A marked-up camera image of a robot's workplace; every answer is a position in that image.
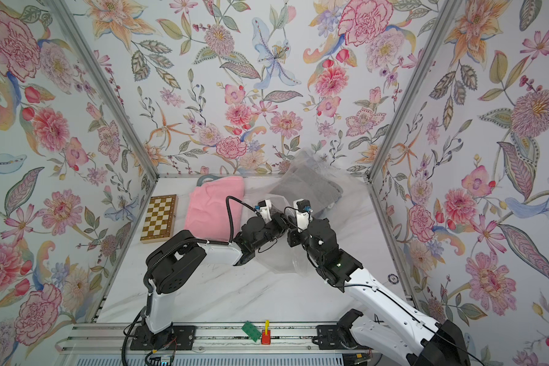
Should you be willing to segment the grey blanket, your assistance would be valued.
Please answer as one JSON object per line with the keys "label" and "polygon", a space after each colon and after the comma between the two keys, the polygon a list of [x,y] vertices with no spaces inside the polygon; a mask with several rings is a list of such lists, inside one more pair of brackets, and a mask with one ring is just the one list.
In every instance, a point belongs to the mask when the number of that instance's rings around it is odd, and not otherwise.
{"label": "grey blanket", "polygon": [[323,218],[343,196],[343,189],[310,165],[290,166],[269,192],[282,196],[289,204],[300,199],[310,201],[315,218]]}

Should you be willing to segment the pink blanket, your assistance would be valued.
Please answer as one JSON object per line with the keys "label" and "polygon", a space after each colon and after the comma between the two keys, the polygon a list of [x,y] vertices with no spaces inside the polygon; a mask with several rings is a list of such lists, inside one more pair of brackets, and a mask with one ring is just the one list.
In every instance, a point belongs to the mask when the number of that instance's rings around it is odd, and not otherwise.
{"label": "pink blanket", "polygon": [[230,219],[226,199],[242,200],[245,184],[242,177],[230,176],[204,183],[189,196],[184,229],[201,239],[227,242],[230,239]]}

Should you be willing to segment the clear plastic vacuum bag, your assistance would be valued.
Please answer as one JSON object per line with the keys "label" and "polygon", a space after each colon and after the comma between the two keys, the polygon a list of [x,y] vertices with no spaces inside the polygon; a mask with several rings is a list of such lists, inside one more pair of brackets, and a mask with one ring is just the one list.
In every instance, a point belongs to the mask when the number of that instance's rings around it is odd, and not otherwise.
{"label": "clear plastic vacuum bag", "polygon": [[301,152],[285,174],[251,177],[245,184],[244,199],[250,204],[270,199],[273,207],[283,210],[297,200],[308,200],[316,219],[329,220],[339,248],[362,264],[369,261],[366,246],[371,231],[359,225],[371,218],[372,205],[362,178]]}

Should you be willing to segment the teal bear pattern blanket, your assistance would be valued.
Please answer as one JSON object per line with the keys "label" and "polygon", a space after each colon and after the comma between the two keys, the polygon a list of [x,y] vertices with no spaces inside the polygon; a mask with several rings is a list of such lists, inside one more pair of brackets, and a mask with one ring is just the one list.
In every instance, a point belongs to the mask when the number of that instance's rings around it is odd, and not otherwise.
{"label": "teal bear pattern blanket", "polygon": [[212,181],[216,181],[220,178],[221,177],[219,177],[217,175],[203,175],[198,179],[198,181],[196,183],[196,186],[201,187],[204,183],[209,183],[209,182],[212,182]]}

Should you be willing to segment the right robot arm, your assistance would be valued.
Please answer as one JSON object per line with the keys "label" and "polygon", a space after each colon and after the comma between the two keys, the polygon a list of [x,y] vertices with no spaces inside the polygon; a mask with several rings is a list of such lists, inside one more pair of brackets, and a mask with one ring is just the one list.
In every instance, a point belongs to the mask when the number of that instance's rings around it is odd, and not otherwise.
{"label": "right robot arm", "polygon": [[317,274],[331,287],[364,306],[337,322],[346,349],[366,347],[400,365],[470,365],[463,334],[450,320],[415,309],[376,279],[361,262],[340,249],[327,219],[288,219],[288,242],[300,246]]}

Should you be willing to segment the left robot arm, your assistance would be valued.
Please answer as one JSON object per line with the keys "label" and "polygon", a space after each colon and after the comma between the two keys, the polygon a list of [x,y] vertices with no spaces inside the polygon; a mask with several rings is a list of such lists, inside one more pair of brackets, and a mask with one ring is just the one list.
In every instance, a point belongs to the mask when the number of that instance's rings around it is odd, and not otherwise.
{"label": "left robot arm", "polygon": [[248,219],[231,242],[200,239],[182,230],[146,259],[143,283],[147,288],[143,313],[147,329],[154,335],[172,326],[175,292],[202,264],[243,266],[256,257],[264,245],[275,243],[290,227],[282,213],[270,221],[258,215]]}

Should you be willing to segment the wooden chessboard box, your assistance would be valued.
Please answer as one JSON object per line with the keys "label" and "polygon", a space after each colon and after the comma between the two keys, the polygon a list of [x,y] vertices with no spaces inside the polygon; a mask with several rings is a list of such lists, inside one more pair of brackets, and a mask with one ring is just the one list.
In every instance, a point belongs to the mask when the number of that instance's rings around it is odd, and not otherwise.
{"label": "wooden chessboard box", "polygon": [[153,196],[146,209],[140,241],[152,243],[170,239],[174,233],[177,205],[177,195]]}

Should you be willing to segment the green tag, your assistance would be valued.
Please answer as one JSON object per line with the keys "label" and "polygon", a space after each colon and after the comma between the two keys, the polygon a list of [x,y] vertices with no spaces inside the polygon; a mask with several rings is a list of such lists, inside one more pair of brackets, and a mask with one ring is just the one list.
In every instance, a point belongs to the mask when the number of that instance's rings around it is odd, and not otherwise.
{"label": "green tag", "polygon": [[250,321],[242,325],[242,331],[255,343],[262,338],[262,331]]}

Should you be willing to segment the red yellow clip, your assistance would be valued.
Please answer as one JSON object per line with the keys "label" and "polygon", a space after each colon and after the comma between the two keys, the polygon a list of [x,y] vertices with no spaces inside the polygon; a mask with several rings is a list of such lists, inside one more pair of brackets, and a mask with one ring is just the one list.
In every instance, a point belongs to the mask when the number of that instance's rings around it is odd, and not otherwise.
{"label": "red yellow clip", "polygon": [[271,329],[269,320],[265,321],[265,327],[262,331],[261,344],[264,346],[271,344]]}

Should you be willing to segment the small circuit board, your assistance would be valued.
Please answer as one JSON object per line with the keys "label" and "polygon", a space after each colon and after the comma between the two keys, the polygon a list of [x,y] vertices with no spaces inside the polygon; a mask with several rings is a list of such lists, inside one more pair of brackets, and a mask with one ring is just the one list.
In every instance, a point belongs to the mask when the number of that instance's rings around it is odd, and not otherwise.
{"label": "small circuit board", "polygon": [[151,351],[144,359],[146,366],[173,366],[175,355]]}

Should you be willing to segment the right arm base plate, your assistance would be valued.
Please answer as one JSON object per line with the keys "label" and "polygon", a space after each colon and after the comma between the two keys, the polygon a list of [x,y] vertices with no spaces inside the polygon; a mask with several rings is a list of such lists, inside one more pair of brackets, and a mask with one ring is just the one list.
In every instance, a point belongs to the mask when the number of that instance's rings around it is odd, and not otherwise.
{"label": "right arm base plate", "polygon": [[358,344],[352,334],[338,325],[319,325],[316,327],[316,335],[312,343],[319,350],[366,350],[366,346]]}

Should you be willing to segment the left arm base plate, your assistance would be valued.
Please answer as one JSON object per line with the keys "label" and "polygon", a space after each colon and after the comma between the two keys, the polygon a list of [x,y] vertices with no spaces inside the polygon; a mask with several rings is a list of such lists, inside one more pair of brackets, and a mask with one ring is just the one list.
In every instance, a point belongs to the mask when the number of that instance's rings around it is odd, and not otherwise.
{"label": "left arm base plate", "polygon": [[138,326],[131,341],[131,351],[173,350],[191,351],[195,341],[195,326],[170,326],[153,334],[146,325]]}

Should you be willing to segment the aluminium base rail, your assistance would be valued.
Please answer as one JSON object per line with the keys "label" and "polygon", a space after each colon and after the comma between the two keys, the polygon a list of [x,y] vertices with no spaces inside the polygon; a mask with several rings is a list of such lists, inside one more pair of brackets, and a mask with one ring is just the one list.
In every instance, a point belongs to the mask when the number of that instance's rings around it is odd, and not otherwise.
{"label": "aluminium base rail", "polygon": [[[183,355],[210,355],[218,353],[316,353],[313,343],[318,323],[272,322],[271,343],[253,342],[242,331],[242,323],[193,323],[196,327],[192,350]],[[56,350],[61,354],[117,354],[124,341],[128,323],[87,323],[75,325]]]}

